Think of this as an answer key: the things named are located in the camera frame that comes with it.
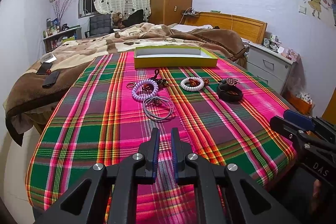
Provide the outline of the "black smart wristband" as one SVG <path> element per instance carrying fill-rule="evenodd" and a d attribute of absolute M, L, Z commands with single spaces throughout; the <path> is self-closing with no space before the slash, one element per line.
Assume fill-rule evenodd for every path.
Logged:
<path fill-rule="evenodd" d="M 243 92 L 238 87 L 228 84 L 218 85 L 217 95 L 221 100 L 230 103 L 239 102 L 243 98 Z"/>

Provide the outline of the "orange bin with tissues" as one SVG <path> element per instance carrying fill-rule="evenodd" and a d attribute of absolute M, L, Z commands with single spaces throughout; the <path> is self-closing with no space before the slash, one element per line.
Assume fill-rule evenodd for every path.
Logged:
<path fill-rule="evenodd" d="M 301 114 L 310 115 L 313 110 L 313 105 L 306 101 L 297 98 L 290 92 L 285 93 L 285 99 Z"/>

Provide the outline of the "white bedside drawer cabinet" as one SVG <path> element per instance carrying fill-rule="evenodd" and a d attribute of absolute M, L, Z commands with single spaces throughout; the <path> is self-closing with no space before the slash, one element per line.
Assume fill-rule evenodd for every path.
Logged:
<path fill-rule="evenodd" d="M 289 60 L 261 44 L 249 43 L 247 71 L 280 95 L 287 90 L 289 77 L 296 65 L 296 61 Z"/>

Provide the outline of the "wooden headboard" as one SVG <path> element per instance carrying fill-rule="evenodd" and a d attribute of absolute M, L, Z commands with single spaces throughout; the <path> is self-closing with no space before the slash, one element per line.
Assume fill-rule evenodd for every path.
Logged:
<path fill-rule="evenodd" d="M 187 15 L 183 24 L 190 26 L 212 25 L 220 29 L 232 30 L 243 39 L 261 44 L 265 37 L 267 23 L 244 16 L 220 14 L 212 12 L 200 12 L 196 16 Z"/>

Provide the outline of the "yellow-green shallow box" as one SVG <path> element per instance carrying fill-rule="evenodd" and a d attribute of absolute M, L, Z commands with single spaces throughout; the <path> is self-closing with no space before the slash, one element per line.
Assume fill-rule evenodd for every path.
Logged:
<path fill-rule="evenodd" d="M 146 46 L 134 51 L 134 67 L 210 67 L 217 66 L 218 57 L 201 47 Z"/>

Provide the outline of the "white pillow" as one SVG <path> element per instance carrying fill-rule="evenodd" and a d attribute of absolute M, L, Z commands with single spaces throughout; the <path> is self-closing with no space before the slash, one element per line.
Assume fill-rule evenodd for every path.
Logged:
<path fill-rule="evenodd" d="M 213 29 L 213 26 L 209 25 L 209 24 L 202 25 L 202 26 L 192 26 L 192 25 L 185 25 L 185 24 L 176 24 L 171 29 L 172 30 L 177 30 L 177 31 L 180 31 L 180 32 L 190 32 L 190 31 L 197 30 L 197 29 L 211 30 L 211 29 Z"/>

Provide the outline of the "black phone with red charm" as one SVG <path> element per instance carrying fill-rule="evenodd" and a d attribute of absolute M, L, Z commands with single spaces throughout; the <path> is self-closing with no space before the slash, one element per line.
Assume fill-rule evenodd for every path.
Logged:
<path fill-rule="evenodd" d="M 42 63 L 39 69 L 37 70 L 37 75 L 48 75 L 50 74 L 52 63 Z"/>

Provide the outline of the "white card on bed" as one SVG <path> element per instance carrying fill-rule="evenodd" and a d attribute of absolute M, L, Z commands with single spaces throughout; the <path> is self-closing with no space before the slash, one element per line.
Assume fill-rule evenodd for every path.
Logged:
<path fill-rule="evenodd" d="M 46 53 L 45 55 L 42 56 L 40 62 L 41 62 L 41 64 L 52 63 L 56 60 L 57 60 L 56 56 L 52 52 L 49 52 L 49 53 Z"/>

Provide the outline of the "grey desk shelf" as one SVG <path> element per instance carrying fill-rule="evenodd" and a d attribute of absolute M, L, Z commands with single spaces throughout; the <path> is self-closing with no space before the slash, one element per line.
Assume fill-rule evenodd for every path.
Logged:
<path fill-rule="evenodd" d="M 64 40 L 69 38 L 74 38 L 75 40 L 81 39 L 82 38 L 81 27 L 75 26 L 74 28 L 68 28 L 65 31 L 60 31 L 57 34 L 53 34 L 51 36 L 44 38 L 43 42 L 45 44 L 46 53 L 55 50 L 57 47 L 62 45 Z"/>

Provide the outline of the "black office chair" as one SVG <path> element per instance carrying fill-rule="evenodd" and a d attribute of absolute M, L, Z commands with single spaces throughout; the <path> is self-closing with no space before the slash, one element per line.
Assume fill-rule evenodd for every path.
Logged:
<path fill-rule="evenodd" d="M 114 32 L 110 14 L 91 16 L 88 27 L 89 30 L 85 32 L 86 38 L 104 36 Z"/>

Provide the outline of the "brown teddy bear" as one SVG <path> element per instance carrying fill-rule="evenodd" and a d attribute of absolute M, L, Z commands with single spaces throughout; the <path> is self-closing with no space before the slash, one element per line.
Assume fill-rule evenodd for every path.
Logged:
<path fill-rule="evenodd" d="M 114 28 L 123 29 L 125 28 L 126 18 L 121 12 L 112 12 L 112 23 Z"/>

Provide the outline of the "window with bars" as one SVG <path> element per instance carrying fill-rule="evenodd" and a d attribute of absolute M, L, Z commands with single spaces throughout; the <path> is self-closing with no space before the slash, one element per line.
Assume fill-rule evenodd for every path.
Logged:
<path fill-rule="evenodd" d="M 97 15 L 95 4 L 93 0 L 79 0 L 78 1 L 78 18 Z"/>

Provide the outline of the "purple dried flower branches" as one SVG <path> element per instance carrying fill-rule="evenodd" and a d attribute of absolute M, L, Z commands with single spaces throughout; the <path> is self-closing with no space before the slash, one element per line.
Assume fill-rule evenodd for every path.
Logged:
<path fill-rule="evenodd" d="M 73 0 L 64 0 L 60 2 L 60 0 L 54 0 L 52 2 L 53 11 L 55 16 L 58 20 L 58 24 L 61 25 L 62 18 L 66 11 L 69 9 L 70 5 L 72 4 Z"/>

